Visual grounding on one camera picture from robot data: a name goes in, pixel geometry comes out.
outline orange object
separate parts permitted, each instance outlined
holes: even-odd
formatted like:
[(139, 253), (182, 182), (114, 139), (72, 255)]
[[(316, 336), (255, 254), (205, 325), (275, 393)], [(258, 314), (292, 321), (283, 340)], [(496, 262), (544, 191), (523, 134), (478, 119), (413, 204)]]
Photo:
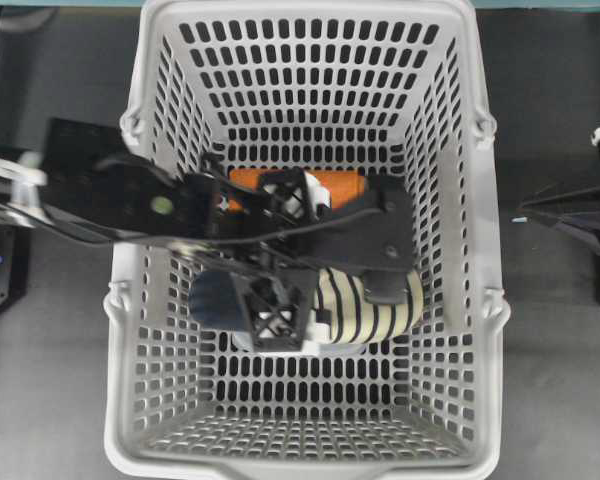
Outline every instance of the orange object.
[[(229, 173), (229, 180), (241, 187), (255, 190), (258, 187), (258, 178), (261, 174), (275, 172), (266, 168), (236, 168)], [(350, 202), (365, 188), (365, 178), (358, 172), (334, 172), (330, 170), (309, 170), (308, 173), (329, 190), (331, 194), (331, 208), (334, 210)], [(240, 205), (233, 200), (229, 204), (231, 210), (238, 210)]]

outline beige and black stripes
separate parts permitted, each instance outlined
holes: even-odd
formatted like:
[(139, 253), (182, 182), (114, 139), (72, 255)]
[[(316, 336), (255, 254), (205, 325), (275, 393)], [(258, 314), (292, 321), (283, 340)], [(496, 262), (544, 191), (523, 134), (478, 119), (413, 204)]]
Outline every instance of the beige and black stripes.
[(417, 272), (405, 278), (405, 302), (373, 305), (364, 299), (362, 282), (345, 273), (323, 269), (314, 309), (331, 312), (330, 343), (372, 343), (401, 335), (422, 316), (422, 283)]

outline black metal frame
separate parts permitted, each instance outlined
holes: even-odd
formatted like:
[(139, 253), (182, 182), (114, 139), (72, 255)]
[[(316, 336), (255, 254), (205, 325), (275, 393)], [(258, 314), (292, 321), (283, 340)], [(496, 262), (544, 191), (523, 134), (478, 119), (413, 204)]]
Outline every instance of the black metal frame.
[(0, 312), (26, 292), (29, 232), (0, 225)]
[[(209, 153), (203, 160), (217, 164)], [(117, 129), (57, 119), (39, 168), (47, 176), (38, 188), (44, 218), (14, 206), (11, 181), (0, 177), (0, 224), (20, 218), (88, 245), (165, 247), (225, 272), (234, 286), (232, 311), (248, 319), (233, 323), (246, 326), (256, 350), (302, 347), (322, 268), (360, 277), (372, 303), (404, 298), (404, 276), (414, 265), (413, 215), (398, 178), (370, 176), (364, 193), (318, 214), (299, 168), (260, 176), (256, 190), (217, 168), (172, 178), (129, 153)], [(292, 197), (299, 205), (293, 212)], [(220, 207), (229, 201), (240, 208)], [(218, 286), (226, 275), (200, 281)]]
[[(597, 148), (600, 158), (600, 139)], [(520, 211), (584, 242), (600, 257), (600, 164), (529, 197), (520, 205)], [(597, 268), (600, 277), (600, 262)], [(600, 301), (600, 281), (597, 290)]]

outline striped object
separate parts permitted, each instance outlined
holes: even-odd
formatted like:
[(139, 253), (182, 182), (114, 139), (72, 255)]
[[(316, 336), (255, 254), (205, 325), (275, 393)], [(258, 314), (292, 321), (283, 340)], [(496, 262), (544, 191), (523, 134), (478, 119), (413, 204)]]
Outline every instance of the striped object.
[(364, 299), (357, 277), (339, 270), (323, 269), (314, 298), (314, 310), (331, 313), (329, 337), (321, 343), (374, 343), (403, 334), (420, 320), (423, 292), (414, 270), (405, 279), (406, 298), (399, 305), (374, 305)]

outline black cable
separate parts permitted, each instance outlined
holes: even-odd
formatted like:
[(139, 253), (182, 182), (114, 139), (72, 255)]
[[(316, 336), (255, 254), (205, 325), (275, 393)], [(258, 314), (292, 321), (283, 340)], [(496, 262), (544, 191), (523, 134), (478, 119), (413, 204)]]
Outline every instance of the black cable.
[[(36, 225), (42, 227), (45, 230), (56, 233), (57, 235), (65, 238), (65, 239), (72, 240), (74, 242), (80, 243), (82, 245), (87, 245), (90, 247), (105, 247), (105, 246), (113, 245), (116, 242), (131, 242), (131, 243), (133, 243), (133, 242), (137, 242), (139, 240), (150, 240), (152, 238), (160, 237), (160, 235), (139, 235), (139, 236), (135, 236), (135, 237), (126, 237), (126, 238), (119, 238), (119, 239), (111, 238), (111, 239), (108, 239), (105, 241), (85, 240), (76, 235), (65, 232), (64, 230), (59, 229), (55, 225), (49, 225), (48, 223), (43, 222), (39, 218), (31, 215), (30, 213), (27, 213), (23, 210), (15, 208), (6, 203), (0, 202), (0, 209), (11, 211), (18, 215), (22, 215), (27, 220), (35, 223)], [(367, 215), (370, 215), (372, 213), (380, 213), (380, 212), (382, 212), (382, 209), (380, 209), (379, 207), (368, 207), (368, 208), (365, 208), (362, 210), (358, 210), (357, 212), (353, 212), (345, 217), (335, 218), (333, 220), (326, 220), (326, 221), (318, 222), (318, 223), (312, 223), (310, 225), (305, 225), (303, 227), (297, 227), (297, 228), (291, 228), (289, 230), (265, 233), (265, 234), (262, 234), (262, 235), (259, 235), (256, 237), (248, 237), (248, 238), (241, 238), (241, 239), (236, 239), (236, 238), (234, 238), (234, 239), (194, 239), (194, 238), (190, 238), (187, 240), (189, 240), (191, 243), (205, 243), (208, 245), (216, 245), (216, 246), (244, 245), (244, 244), (248, 244), (248, 243), (266, 242), (268, 240), (279, 239), (280, 237), (301, 235), (304, 233), (311, 233), (311, 232), (315, 232), (318, 230), (323, 230), (325, 228), (337, 227), (337, 226), (352, 222), (353, 220), (357, 220), (359, 218), (366, 217)]]
[(226, 179), (227, 176), (224, 173), (224, 170), (222, 168), (222, 155), (218, 155), (217, 153), (211, 153), (211, 152), (204, 152), (202, 154), (202, 156), (200, 157), (200, 160), (202, 160), (202, 164), (203, 164), (203, 173), (210, 173), (211, 175), (213, 175), (216, 178), (224, 178)]
[(106, 246), (110, 246), (113, 245), (114, 243), (116, 243), (119, 240), (115, 240), (115, 239), (108, 239), (105, 241), (92, 241), (92, 240), (85, 240), (84, 238), (80, 238), (76, 235), (73, 235), (69, 232), (65, 232), (64, 230), (56, 227), (55, 225), (49, 225), (46, 222), (43, 222), (42, 220), (40, 220), (38, 217), (35, 217), (34, 215), (31, 215), (30, 213), (27, 213), (23, 210), (20, 210), (18, 208), (12, 207), (11, 205), (8, 205), (6, 203), (2, 203), (0, 202), (0, 209), (1, 210), (7, 210), (10, 212), (13, 212), (17, 215), (21, 215), (24, 218), (26, 218), (27, 220), (35, 223), (37, 226), (41, 227), (44, 230), (50, 231), (55, 233), (56, 235), (59, 235), (60, 237), (63, 237), (67, 240), (71, 240), (73, 242), (77, 242), (83, 245), (87, 245), (89, 247), (106, 247)]
[(266, 245), (266, 244), (263, 245), (262, 246), (262, 250), (264, 250), (267, 253), (270, 253), (273, 256), (276, 256), (276, 257), (284, 260), (285, 262), (287, 262), (289, 264), (304, 265), (305, 267), (310, 268), (312, 270), (316, 270), (316, 271), (320, 270), (320, 268), (321, 268), (321, 267), (318, 267), (318, 266), (314, 265), (313, 263), (308, 262), (306, 260), (301, 260), (301, 259), (298, 259), (298, 258), (290, 257), (290, 256), (288, 256), (288, 255), (280, 252), (279, 250), (276, 250), (275, 248), (271, 248), (270, 245)]
[(261, 275), (262, 270), (257, 269), (248, 263), (244, 263), (233, 258), (223, 258), (217, 256), (217, 252), (208, 251), (193, 252), (191, 257), (194, 262), (210, 270), (222, 270), (226, 272), (237, 273), (239, 275)]

